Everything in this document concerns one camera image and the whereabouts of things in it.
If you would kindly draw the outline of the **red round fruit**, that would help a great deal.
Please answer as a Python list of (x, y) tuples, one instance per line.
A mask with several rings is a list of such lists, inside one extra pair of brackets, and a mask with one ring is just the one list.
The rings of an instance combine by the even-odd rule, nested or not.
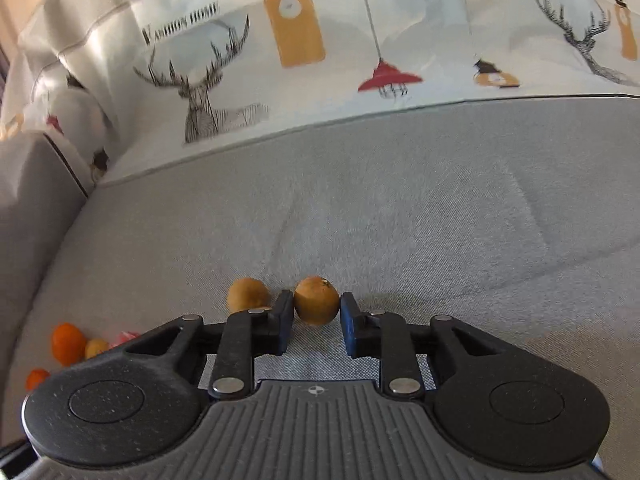
[(115, 339), (110, 343), (110, 348), (119, 347), (121, 344), (126, 344), (126, 342), (132, 341), (140, 336), (137, 332), (130, 332), (130, 330), (124, 330), (120, 332)]

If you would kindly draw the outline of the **small brown round fruit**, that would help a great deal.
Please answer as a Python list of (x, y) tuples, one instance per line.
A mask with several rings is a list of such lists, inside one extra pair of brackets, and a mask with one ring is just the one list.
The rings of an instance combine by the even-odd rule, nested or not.
[(85, 359), (92, 359), (95, 356), (107, 351), (111, 348), (108, 341), (101, 338), (89, 339), (85, 345)]
[(257, 278), (239, 278), (229, 287), (227, 295), (228, 309), (231, 313), (268, 307), (270, 291)]
[(326, 278), (308, 276), (294, 290), (294, 307), (304, 323), (326, 325), (337, 315), (340, 295)]

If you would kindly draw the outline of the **orange tangerine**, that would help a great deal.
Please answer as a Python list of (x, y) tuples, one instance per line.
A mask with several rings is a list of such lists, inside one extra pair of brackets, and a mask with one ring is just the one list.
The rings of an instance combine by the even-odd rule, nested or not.
[(25, 382), (25, 388), (27, 391), (32, 391), (40, 386), (48, 377), (50, 373), (44, 368), (34, 368), (29, 372)]
[(72, 366), (85, 359), (88, 338), (75, 325), (63, 323), (56, 326), (51, 336), (52, 356), (62, 366)]

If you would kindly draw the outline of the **grey patterned sofa cover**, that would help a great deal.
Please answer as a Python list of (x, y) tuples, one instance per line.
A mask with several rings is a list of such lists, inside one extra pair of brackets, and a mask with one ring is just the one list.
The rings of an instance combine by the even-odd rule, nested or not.
[[(382, 396), (340, 309), (298, 317), (308, 276), (588, 379), (596, 457), (460, 452)], [(250, 396), (144, 462), (36, 453), (27, 375), (73, 366), (56, 326), (223, 323), (239, 278), (293, 295)], [(6, 479), (637, 478), (639, 0), (40, 0), (1, 105), (1, 402)]]

